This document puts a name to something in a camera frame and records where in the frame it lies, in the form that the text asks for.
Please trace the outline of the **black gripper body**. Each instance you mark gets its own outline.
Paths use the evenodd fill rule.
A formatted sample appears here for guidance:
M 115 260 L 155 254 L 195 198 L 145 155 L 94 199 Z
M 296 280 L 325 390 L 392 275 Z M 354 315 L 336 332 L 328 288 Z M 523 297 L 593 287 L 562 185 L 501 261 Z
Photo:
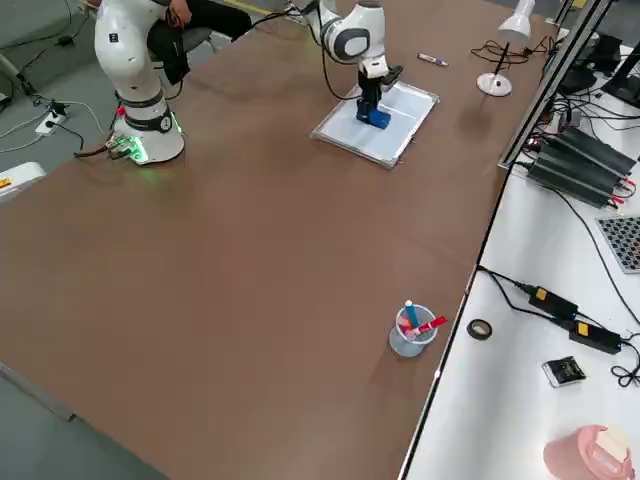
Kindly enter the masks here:
M 361 90 L 358 97 L 359 102 L 378 103 L 382 98 L 384 78 L 369 78 L 365 73 L 359 73 L 358 86 Z

